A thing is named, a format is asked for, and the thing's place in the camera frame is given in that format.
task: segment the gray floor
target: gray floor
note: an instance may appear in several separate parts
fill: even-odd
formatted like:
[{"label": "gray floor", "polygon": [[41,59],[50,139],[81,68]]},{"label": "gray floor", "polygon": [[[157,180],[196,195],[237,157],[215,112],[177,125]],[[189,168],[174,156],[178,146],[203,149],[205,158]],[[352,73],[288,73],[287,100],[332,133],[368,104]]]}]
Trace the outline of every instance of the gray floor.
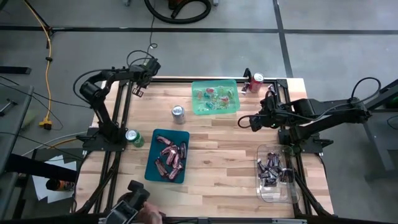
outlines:
[{"label": "gray floor", "polygon": [[[182,27],[277,28],[272,0],[220,0],[208,18]],[[150,27],[152,16],[142,1],[125,7],[118,0],[31,0],[54,26]],[[164,14],[166,2],[157,0]],[[395,0],[280,0],[286,29],[398,29]],[[189,16],[202,9],[192,3],[182,11]],[[0,12],[0,24],[37,25],[22,1],[10,1]],[[179,27],[158,20],[154,27]],[[286,35],[294,77],[304,78],[309,97],[318,100],[348,98],[363,77],[377,77],[383,85],[397,78],[396,35]],[[159,58],[159,75],[240,77],[246,67],[267,77],[286,77],[277,34],[154,33],[159,47],[150,52]],[[82,103],[72,93],[74,79],[95,68],[120,67],[131,50],[146,50],[149,33],[60,32],[53,39],[54,61],[50,70],[53,98]],[[28,66],[29,76],[6,75],[37,93],[47,95],[44,70],[47,56],[42,32],[0,31],[0,64]],[[357,96],[371,94],[376,85],[364,82]],[[64,134],[84,131],[93,113],[84,108],[53,104],[53,112],[64,125],[61,131],[35,126],[45,114],[37,102],[33,126],[23,135],[46,141]],[[325,149],[328,185],[335,213],[341,217],[396,222],[396,180],[367,183],[364,175],[382,164],[369,146],[361,125],[344,124],[322,132],[335,140]],[[15,151],[25,152],[36,144],[20,139]]]}]

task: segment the hand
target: hand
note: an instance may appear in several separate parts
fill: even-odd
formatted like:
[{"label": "hand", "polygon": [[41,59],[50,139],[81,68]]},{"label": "hand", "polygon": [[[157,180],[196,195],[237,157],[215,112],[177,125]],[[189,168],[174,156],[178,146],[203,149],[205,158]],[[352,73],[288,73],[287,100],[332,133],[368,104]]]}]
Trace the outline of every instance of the hand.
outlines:
[{"label": "hand", "polygon": [[144,224],[163,224],[159,209],[148,202],[144,202],[144,208],[139,211],[137,219]]}]

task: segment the wooden tabletop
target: wooden tabletop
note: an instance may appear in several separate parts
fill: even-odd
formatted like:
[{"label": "wooden tabletop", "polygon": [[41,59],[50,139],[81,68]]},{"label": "wooden tabletop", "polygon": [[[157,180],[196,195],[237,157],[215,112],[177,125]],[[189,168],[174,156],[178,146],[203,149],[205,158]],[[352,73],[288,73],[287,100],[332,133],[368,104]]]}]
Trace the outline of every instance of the wooden tabletop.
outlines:
[{"label": "wooden tabletop", "polygon": [[[287,81],[292,101],[307,97],[301,78]],[[105,104],[110,114],[117,90],[117,83],[114,83],[106,98]],[[277,143],[277,130],[262,128],[254,133],[250,128],[241,129],[237,125],[238,118],[261,109],[259,102],[266,90],[263,85],[258,94],[239,94],[241,108],[235,114],[204,116],[193,114],[191,83],[151,83],[144,90],[142,98],[133,96],[127,128],[138,130],[146,143],[142,148],[129,144],[123,152],[115,202],[127,192],[130,180],[136,180],[142,182],[150,192],[149,202],[158,205],[170,217],[294,217],[291,204],[265,203],[256,195],[253,163],[256,150],[261,144]],[[173,123],[171,109],[175,105],[185,108],[187,122],[184,125]],[[144,178],[152,132],[156,128],[190,133],[183,184],[151,182]],[[83,164],[76,193],[78,208],[98,185],[103,158],[103,152],[94,152]],[[333,213],[325,172],[319,158],[313,154],[302,154],[302,160],[308,188],[324,208]],[[104,191],[101,208],[104,208],[107,197],[108,188]]]}]

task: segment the silver soda can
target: silver soda can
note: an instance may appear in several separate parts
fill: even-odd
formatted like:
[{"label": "silver soda can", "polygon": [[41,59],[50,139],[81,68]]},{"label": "silver soda can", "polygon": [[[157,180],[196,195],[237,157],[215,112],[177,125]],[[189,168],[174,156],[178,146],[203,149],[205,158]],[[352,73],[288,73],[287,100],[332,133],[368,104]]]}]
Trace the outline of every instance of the silver soda can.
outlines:
[{"label": "silver soda can", "polygon": [[172,115],[174,118],[174,123],[184,124],[185,123],[185,110],[182,106],[174,106],[172,109]]}]

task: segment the can lid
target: can lid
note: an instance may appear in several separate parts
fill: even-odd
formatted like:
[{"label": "can lid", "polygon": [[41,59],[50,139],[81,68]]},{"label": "can lid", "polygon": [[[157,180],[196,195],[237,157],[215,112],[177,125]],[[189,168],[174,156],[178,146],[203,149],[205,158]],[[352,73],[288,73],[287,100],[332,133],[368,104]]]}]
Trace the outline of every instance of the can lid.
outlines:
[{"label": "can lid", "polygon": [[181,115],[183,113],[183,108],[182,106],[174,106],[172,113],[174,115]]},{"label": "can lid", "polygon": [[257,82],[262,82],[264,81],[264,76],[261,73],[256,73],[254,74],[254,80]]},{"label": "can lid", "polygon": [[126,139],[127,140],[134,140],[135,138],[137,138],[137,131],[136,130],[130,130],[128,132],[126,132]]}]

